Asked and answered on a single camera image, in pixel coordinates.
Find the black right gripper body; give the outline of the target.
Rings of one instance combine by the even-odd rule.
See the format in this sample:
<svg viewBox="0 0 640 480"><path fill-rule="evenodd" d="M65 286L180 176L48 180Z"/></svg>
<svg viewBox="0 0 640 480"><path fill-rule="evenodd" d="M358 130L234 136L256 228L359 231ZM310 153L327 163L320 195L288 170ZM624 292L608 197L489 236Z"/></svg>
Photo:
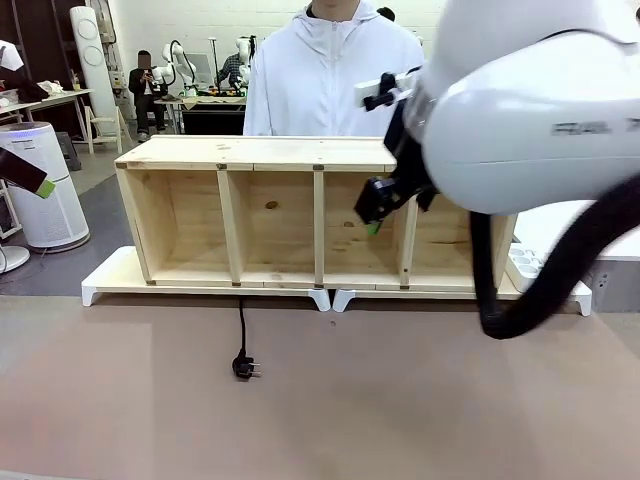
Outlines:
<svg viewBox="0 0 640 480"><path fill-rule="evenodd" d="M396 104L384 146L396 160L396 167L389 176L389 208L398 210L416 196L421 210L428 210L439 193L424 165L421 145L405 128L403 114L407 101Z"/></svg>

